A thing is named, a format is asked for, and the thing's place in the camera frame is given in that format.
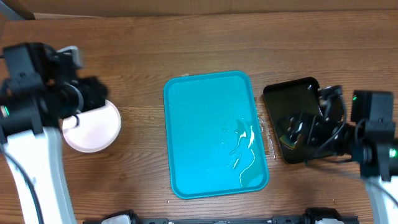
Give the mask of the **white plate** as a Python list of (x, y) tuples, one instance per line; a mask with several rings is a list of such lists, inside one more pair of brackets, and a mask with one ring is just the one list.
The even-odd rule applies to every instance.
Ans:
[(75, 150), (94, 153), (116, 140), (121, 124), (119, 110), (112, 102), (105, 100), (103, 107), (64, 119), (62, 133), (67, 144)]

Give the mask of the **green yellow sponge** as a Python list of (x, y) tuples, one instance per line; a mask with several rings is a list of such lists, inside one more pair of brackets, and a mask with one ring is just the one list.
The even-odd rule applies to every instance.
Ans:
[(280, 143), (289, 150), (296, 150), (299, 148), (300, 134), (285, 134), (279, 137)]

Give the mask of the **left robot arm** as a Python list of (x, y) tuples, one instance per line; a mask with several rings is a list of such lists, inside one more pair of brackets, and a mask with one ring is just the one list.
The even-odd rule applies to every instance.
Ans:
[(107, 88), (80, 78), (78, 47), (40, 42), (3, 48), (1, 154), (12, 172), (26, 223), (75, 223), (59, 122), (103, 107)]

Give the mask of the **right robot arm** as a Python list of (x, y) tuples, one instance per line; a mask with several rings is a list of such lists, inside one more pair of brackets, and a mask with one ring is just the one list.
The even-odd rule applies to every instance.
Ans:
[(394, 97), (387, 91), (356, 90), (347, 113), (340, 86), (319, 89), (320, 114), (307, 111), (310, 98), (275, 125), (284, 149), (299, 150), (301, 162), (355, 162), (365, 183), (375, 223), (397, 223), (397, 138)]

